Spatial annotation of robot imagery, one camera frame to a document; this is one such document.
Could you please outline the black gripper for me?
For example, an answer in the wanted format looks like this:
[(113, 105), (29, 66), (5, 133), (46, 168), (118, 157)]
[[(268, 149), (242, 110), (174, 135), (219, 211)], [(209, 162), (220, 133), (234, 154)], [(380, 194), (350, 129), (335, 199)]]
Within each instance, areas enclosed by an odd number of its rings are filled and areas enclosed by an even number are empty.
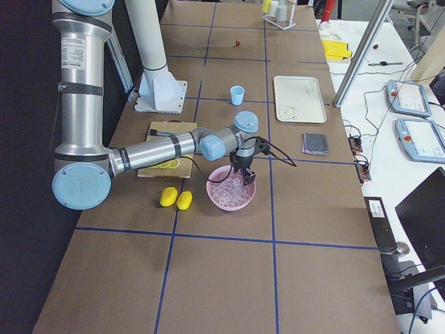
[(229, 153), (231, 171), (233, 174), (242, 173), (243, 184), (249, 185), (254, 182), (256, 174), (250, 168), (253, 157), (256, 154), (269, 154), (270, 145), (268, 141), (260, 136), (243, 138), (236, 136), (238, 147)]

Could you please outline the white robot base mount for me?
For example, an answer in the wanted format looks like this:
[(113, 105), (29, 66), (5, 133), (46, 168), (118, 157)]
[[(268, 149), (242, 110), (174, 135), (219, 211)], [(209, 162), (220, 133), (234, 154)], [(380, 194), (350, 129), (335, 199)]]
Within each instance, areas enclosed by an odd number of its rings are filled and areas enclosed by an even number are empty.
[(160, 70), (144, 69), (136, 100), (137, 112), (180, 114), (184, 106), (186, 81), (176, 80), (165, 66)]

